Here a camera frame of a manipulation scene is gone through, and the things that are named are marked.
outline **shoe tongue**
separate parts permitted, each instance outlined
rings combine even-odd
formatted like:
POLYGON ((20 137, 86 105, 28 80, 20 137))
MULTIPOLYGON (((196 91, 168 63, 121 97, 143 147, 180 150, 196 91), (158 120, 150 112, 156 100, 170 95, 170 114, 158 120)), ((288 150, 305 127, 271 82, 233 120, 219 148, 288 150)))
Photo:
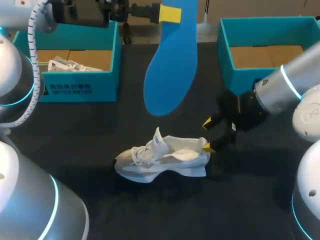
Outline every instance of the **shoe tongue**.
POLYGON ((151 147, 152 147, 153 158, 155 160, 169 153, 169 146, 163 140, 159 131, 159 127, 157 127, 155 130, 155 134, 151 141, 151 147))

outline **dark surface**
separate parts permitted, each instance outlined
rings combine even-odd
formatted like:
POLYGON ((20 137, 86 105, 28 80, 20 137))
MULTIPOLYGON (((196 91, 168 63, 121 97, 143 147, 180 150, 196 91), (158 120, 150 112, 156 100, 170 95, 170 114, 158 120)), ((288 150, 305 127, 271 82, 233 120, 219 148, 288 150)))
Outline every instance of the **dark surface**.
POLYGON ((144 76, 156 49, 123 47, 118 103, 39 104, 31 119, 14 129, 12 140, 83 199, 89 240, 291 240, 291 191, 310 146, 294 133, 291 111, 241 134, 235 147, 212 156, 207 178, 165 172, 151 184, 138 184, 115 173, 114 157, 145 145, 157 126, 163 136, 222 133, 202 128, 216 110, 222 85, 215 46, 198 45, 193 85, 165 117, 149 115, 143 101, 144 76))

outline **shoe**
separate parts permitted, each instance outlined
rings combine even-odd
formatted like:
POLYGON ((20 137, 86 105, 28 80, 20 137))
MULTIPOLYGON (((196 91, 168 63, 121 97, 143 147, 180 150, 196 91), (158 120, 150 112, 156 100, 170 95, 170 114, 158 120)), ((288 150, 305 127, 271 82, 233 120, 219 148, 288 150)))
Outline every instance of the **shoe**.
POLYGON ((138 183, 150 183, 167 170, 186 177, 205 177, 210 153, 202 147, 207 143, 203 137, 162 138, 157 128, 145 146, 133 147, 117 156, 114 168, 124 178, 138 183))
POLYGON ((48 72, 102 72, 101 69, 83 66, 75 61, 64 60, 57 56, 54 60, 48 62, 48 72))

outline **teal box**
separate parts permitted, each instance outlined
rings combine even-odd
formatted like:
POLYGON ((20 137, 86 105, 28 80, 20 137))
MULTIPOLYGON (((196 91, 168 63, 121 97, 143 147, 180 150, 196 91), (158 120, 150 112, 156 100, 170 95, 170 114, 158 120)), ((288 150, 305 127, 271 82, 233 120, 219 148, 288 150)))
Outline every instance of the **teal box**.
MULTIPOLYGON (((37 50, 112 50, 110 71, 44 72, 46 92, 40 102, 85 103, 117 100, 122 44, 116 22, 110 21, 109 28, 59 24, 53 33, 37 32, 35 40, 37 50)), ((18 32, 13 43, 24 55, 30 57, 26 32, 18 32)))
POLYGON ((241 95, 277 68, 236 68, 230 47, 301 45, 305 51, 320 41, 314 17, 249 17, 220 20, 217 54, 226 88, 241 95))

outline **insole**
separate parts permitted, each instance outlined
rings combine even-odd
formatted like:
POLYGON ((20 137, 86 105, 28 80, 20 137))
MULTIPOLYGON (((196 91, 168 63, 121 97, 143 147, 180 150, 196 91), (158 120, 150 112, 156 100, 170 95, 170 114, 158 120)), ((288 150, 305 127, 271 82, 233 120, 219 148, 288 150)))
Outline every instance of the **insole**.
POLYGON ((171 113, 184 99, 196 74, 198 0, 162 0, 180 8, 180 23, 162 23, 161 42, 146 71, 144 104, 154 116, 171 113))

